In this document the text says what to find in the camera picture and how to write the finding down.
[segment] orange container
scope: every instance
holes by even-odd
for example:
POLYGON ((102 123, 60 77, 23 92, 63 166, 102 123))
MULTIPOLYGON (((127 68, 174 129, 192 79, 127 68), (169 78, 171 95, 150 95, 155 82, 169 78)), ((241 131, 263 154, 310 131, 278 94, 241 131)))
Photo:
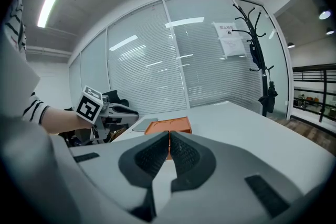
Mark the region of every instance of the orange container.
POLYGON ((185 132, 185 133, 192 133, 191 125, 188 120, 188 117, 172 119, 172 120, 165 120, 165 121, 155 121, 152 122, 146 129, 145 134, 152 134, 156 132, 163 132, 163 131, 177 131, 177 132, 185 132))

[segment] black and white striped shirt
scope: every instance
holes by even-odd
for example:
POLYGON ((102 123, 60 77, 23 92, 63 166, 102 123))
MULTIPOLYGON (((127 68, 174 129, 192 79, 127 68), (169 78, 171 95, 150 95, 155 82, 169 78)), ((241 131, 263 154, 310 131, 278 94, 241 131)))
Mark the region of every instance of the black and white striped shirt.
MULTIPOLYGON (((4 20, 3 28, 9 42, 13 45, 15 50, 26 59, 26 28, 22 22, 22 12, 22 0, 14 0, 4 20)), ((48 107, 49 106, 39 100, 33 92, 29 98, 29 106, 23 113, 23 119, 41 124, 42 117, 48 107)))

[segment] striped sleeve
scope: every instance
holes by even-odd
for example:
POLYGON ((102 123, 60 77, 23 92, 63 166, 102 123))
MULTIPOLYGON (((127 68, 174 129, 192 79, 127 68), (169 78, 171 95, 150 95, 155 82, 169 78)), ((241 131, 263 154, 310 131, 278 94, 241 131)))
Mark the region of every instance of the striped sleeve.
POLYGON ((31 121, 37 124, 41 124, 42 117, 48 107, 49 106, 39 100, 39 98, 33 92, 29 98, 29 106, 25 109, 23 113, 23 119, 25 121, 31 121))

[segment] white table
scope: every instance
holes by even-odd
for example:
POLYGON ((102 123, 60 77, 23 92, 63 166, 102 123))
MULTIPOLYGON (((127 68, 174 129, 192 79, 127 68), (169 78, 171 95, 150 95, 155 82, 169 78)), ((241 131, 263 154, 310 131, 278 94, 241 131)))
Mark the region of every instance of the white table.
MULTIPOLYGON (((230 102, 146 115, 113 142, 144 135, 144 132, 132 131, 143 119, 158 118, 160 121, 184 116, 189 118, 193 134, 250 151, 291 179, 303 194, 326 181, 335 164, 335 157, 314 142, 230 102)), ((171 181, 175 177, 172 161, 165 162, 157 175, 159 179, 153 182, 155 204, 157 199, 164 200, 164 196, 170 194, 167 186, 156 197, 155 188, 159 188, 156 185, 160 185, 163 178, 171 181)), ((159 202, 157 211, 162 206, 159 202)))

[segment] white paper notice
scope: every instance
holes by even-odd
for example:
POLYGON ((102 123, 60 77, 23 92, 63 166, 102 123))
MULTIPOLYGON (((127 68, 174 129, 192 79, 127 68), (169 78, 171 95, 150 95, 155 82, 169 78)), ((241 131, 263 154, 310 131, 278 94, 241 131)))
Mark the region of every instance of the white paper notice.
POLYGON ((213 25, 219 38, 240 38, 239 32, 232 31, 237 30, 235 23, 213 23, 213 25))
POLYGON ((240 38, 220 38, 219 40, 226 57, 246 55, 244 44, 240 38))

